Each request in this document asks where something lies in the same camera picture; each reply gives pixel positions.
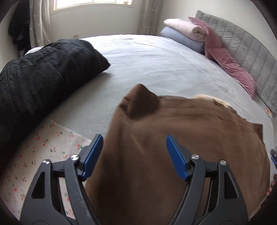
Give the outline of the person right hand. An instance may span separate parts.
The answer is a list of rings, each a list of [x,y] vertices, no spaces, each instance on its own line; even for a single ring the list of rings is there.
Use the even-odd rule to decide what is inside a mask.
[[[273,190],[273,187],[276,184],[276,181],[277,181],[277,174],[274,174],[273,180],[271,181],[268,191],[266,192],[267,197],[270,195],[271,191]]]

